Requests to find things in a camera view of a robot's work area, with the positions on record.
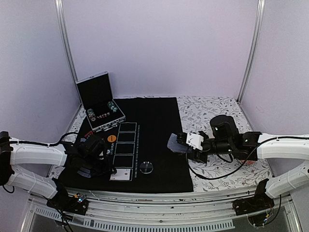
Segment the blue playing card deck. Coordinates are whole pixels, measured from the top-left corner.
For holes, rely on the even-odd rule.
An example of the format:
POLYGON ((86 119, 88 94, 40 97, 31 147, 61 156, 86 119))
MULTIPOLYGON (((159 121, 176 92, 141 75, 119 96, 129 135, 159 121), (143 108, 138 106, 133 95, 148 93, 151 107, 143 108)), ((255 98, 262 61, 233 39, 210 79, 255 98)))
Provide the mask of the blue playing card deck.
POLYGON ((174 153, 184 154, 187 151, 187 146, 177 142, 177 135, 172 133, 169 137, 167 148, 174 153))

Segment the aluminium poker chip case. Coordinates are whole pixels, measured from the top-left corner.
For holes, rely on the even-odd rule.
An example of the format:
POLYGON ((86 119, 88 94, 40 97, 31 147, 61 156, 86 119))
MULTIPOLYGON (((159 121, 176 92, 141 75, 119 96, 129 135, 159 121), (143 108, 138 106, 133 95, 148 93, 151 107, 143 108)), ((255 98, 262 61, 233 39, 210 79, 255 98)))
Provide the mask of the aluminium poker chip case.
POLYGON ((93 132, 108 131, 126 120, 125 114, 114 100, 108 72, 77 81, 76 85, 86 118, 93 132), (114 101, 118 107, 117 112, 114 113, 108 108, 107 103, 110 101, 114 101), (108 112, 110 116, 102 119, 96 118, 96 121, 92 122, 87 115, 88 109, 93 109, 96 117, 108 112))

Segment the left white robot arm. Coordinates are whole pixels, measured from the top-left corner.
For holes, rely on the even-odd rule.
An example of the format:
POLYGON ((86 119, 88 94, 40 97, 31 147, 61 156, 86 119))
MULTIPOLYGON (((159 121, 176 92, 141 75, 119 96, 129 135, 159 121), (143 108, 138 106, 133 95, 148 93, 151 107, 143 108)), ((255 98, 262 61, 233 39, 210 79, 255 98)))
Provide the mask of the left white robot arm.
POLYGON ((81 176, 92 178, 116 174, 109 161, 105 141, 89 135, 79 142, 56 143, 23 141, 0 133, 0 185, 21 188, 41 195, 62 210, 72 205, 65 187, 57 179, 40 176, 22 167, 23 164, 46 164, 72 168, 81 176))

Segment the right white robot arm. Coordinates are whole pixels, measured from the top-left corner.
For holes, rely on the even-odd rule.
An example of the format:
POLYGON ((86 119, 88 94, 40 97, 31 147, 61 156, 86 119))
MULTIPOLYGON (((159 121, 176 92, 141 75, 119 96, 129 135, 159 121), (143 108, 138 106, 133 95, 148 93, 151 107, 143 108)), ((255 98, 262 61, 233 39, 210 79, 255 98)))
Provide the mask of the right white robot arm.
POLYGON ((213 138, 205 133, 188 133, 185 144, 192 148, 187 159, 206 162, 208 155, 228 154, 235 159, 247 161, 273 158, 302 160, 299 166, 271 179, 260 181, 250 207, 261 210, 283 193, 309 183, 309 137, 307 135, 271 135, 259 131, 240 133, 233 117, 219 115, 210 120, 213 138))

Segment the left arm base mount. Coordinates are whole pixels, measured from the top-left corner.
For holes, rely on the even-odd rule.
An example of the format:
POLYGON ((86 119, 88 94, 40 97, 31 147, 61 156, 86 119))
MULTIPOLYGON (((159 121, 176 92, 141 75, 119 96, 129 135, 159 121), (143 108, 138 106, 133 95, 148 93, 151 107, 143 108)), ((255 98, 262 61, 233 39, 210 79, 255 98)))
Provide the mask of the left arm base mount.
POLYGON ((88 210, 89 201, 87 196, 81 193, 75 193, 70 196, 63 187, 57 187, 54 197, 47 199, 47 206, 61 213, 68 212, 85 216, 88 210))

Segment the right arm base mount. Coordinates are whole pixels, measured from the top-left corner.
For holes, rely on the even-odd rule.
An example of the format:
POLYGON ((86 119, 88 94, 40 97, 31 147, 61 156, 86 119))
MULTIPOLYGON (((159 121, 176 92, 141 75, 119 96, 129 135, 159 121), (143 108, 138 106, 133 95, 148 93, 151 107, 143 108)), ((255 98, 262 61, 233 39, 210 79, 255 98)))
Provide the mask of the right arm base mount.
POLYGON ((235 210, 237 216, 255 213, 265 210, 264 216, 250 216, 248 221, 254 227, 262 227, 271 222, 273 216, 273 207, 275 206, 273 198, 266 195, 266 184, 269 179, 265 179, 259 182, 255 193, 249 198, 239 198, 233 201, 232 207, 235 210))

